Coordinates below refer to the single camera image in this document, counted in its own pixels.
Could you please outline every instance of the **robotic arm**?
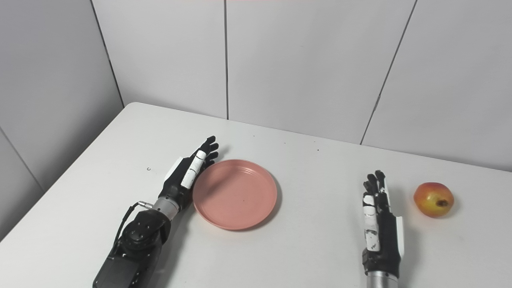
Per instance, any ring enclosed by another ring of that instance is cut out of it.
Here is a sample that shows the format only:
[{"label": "robotic arm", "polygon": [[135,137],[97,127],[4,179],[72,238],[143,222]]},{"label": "robotic arm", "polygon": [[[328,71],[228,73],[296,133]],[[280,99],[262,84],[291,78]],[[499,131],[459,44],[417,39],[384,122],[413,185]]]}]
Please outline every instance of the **robotic arm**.
[{"label": "robotic arm", "polygon": [[362,264],[367,288],[398,288],[399,266],[403,257],[402,217],[391,212],[386,177],[380,170],[368,174],[362,198],[365,215],[366,248]]},{"label": "robotic arm", "polygon": [[[190,157],[176,161],[155,204],[139,201],[128,209],[112,250],[94,279],[93,288],[147,286],[162,245],[169,237],[172,219],[191,203],[191,187],[196,177],[219,156],[214,152],[219,147],[215,140],[215,136],[209,137]],[[146,210],[139,212],[119,237],[124,223],[138,205]]]}]

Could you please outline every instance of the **white fingertip pad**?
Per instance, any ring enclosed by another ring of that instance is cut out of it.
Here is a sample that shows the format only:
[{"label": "white fingertip pad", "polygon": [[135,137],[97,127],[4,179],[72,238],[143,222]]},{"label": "white fingertip pad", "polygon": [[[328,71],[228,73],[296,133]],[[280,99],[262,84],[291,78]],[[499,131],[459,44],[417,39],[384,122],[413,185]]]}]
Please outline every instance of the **white fingertip pad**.
[{"label": "white fingertip pad", "polygon": [[402,217],[396,217],[396,240],[398,243],[398,253],[400,254],[400,257],[403,258],[403,253],[405,251],[404,245],[403,245],[403,218]]},{"label": "white fingertip pad", "polygon": [[377,224],[377,211],[373,206],[363,206],[362,208],[365,214],[365,239],[366,239],[366,249],[368,251],[380,251],[380,242],[379,242],[379,227]]},{"label": "white fingertip pad", "polygon": [[183,181],[181,181],[181,186],[190,189],[192,187],[192,183],[194,183],[194,179],[196,179],[196,175],[199,173],[199,169],[206,158],[206,153],[199,150],[196,153],[196,156],[192,160],[190,167],[188,168],[185,176],[183,177]]},{"label": "white fingertip pad", "polygon": [[164,182],[169,179],[169,177],[173,174],[174,170],[178,167],[178,165],[181,163],[181,160],[183,160],[183,157],[178,158],[176,162],[174,162],[173,166],[170,168],[169,172],[165,175]]},{"label": "white fingertip pad", "polygon": [[365,203],[365,204],[368,204],[368,205],[371,205],[371,206],[375,206],[375,199],[373,198],[372,195],[365,195],[363,198],[362,198],[362,201]]},{"label": "white fingertip pad", "polygon": [[366,249],[368,251],[379,252],[380,251],[380,242],[379,235],[375,231],[366,230],[365,231],[366,238]]}]

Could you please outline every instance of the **pink plate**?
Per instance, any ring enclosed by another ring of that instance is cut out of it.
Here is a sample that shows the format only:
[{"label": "pink plate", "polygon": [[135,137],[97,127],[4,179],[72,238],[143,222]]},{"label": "pink plate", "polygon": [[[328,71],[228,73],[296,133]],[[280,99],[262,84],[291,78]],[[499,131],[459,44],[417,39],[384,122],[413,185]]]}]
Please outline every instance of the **pink plate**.
[{"label": "pink plate", "polygon": [[263,167],[233,159],[215,163],[201,173],[192,197],[206,221],[226,230],[242,230],[267,218],[278,191]]}]

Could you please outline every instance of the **panel seam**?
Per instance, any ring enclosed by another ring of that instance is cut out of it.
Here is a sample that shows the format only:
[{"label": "panel seam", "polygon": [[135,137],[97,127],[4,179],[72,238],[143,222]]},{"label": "panel seam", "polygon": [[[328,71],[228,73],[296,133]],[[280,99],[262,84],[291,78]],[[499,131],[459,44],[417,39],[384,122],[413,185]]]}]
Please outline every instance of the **panel seam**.
[{"label": "panel seam", "polygon": [[414,1],[413,8],[411,9],[411,13],[409,14],[409,18],[407,19],[406,26],[403,29],[402,36],[400,37],[400,41],[398,41],[398,46],[396,47],[395,54],[393,55],[393,58],[391,59],[391,63],[389,65],[388,71],[386,73],[386,76],[384,77],[384,82],[382,83],[382,86],[380,87],[379,95],[377,96],[377,101],[375,101],[375,105],[373,106],[372,114],[370,114],[370,119],[368,119],[368,123],[366,124],[365,132],[362,134],[361,142],[359,143],[359,145],[362,145],[362,142],[366,136],[366,132],[368,131],[368,127],[370,126],[370,122],[372,121],[373,114],[375,113],[375,110],[377,110],[377,105],[379,104],[380,96],[382,95],[382,91],[384,90],[384,85],[386,85],[386,81],[388,80],[388,76],[391,71],[391,68],[393,67],[393,63],[395,63],[396,54],[398,53],[398,49],[400,49],[400,45],[402,44],[403,36],[406,34],[407,26],[409,26],[409,22],[411,21],[411,17],[413,16],[414,8],[416,8],[416,3],[418,3],[418,0]]},{"label": "panel seam", "polygon": [[224,57],[226,59],[226,119],[229,120],[229,85],[227,67],[227,4],[224,0]]},{"label": "panel seam", "polygon": [[2,129],[2,127],[0,127],[0,133],[2,133],[2,135],[5,137],[5,139],[7,140],[7,142],[9,143],[9,145],[12,147],[12,150],[14,150],[14,152],[16,153],[16,155],[18,156],[19,160],[23,163],[23,165],[25,166],[25,168],[27,169],[27,171],[30,173],[30,175],[32,176],[32,178],[34,178],[34,181],[37,183],[37,185],[39,186],[39,188],[41,189],[41,192],[45,193],[46,190],[44,190],[42,188],[42,185],[41,183],[39,183],[39,181],[37,180],[37,178],[35,177],[34,173],[32,173],[32,171],[30,170],[30,168],[28,167],[27,163],[25,162],[25,160],[23,160],[22,156],[19,154],[18,150],[16,149],[16,147],[14,146],[14,144],[11,142],[11,140],[9,139],[9,137],[7,137],[7,134],[5,134],[5,131],[4,129]]},{"label": "panel seam", "polygon": [[119,89],[119,85],[117,84],[116,73],[114,73],[114,67],[112,66],[112,61],[110,61],[109,51],[106,48],[105,38],[103,37],[103,32],[101,31],[101,27],[99,25],[98,15],[96,14],[96,8],[94,8],[93,0],[89,0],[91,2],[91,7],[93,8],[94,18],[96,19],[96,25],[98,26],[99,34],[101,36],[101,41],[103,42],[103,47],[105,48],[106,58],[109,60],[110,71],[112,72],[112,76],[114,77],[114,83],[116,84],[117,94],[119,95],[119,99],[121,100],[121,105],[123,108],[125,107],[123,97],[121,96],[121,90]]}]

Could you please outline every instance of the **silver cylindrical wrist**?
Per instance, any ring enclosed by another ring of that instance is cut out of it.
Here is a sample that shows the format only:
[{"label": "silver cylindrical wrist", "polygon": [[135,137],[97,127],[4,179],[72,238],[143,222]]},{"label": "silver cylindrical wrist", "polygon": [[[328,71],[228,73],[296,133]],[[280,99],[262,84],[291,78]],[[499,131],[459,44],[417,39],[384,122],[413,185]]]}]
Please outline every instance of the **silver cylindrical wrist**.
[{"label": "silver cylindrical wrist", "polygon": [[165,196],[158,198],[151,209],[160,211],[167,216],[169,220],[172,220],[180,210],[178,209],[178,204],[176,204],[176,202],[166,198],[167,197]]},{"label": "silver cylindrical wrist", "polygon": [[383,271],[368,272],[366,277],[367,288],[398,288],[398,279]]}]

